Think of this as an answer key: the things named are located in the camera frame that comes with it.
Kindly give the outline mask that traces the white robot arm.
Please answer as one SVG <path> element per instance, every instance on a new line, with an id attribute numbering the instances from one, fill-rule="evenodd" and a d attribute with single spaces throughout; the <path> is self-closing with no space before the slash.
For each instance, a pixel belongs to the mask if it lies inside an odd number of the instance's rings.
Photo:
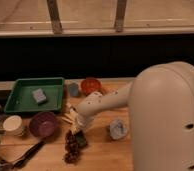
<path id="1" fill-rule="evenodd" d="M 193 65 L 154 65 L 112 93 L 88 96 L 77 106 L 75 126 L 85 130 L 96 114 L 124 106 L 134 171 L 194 171 Z"/>

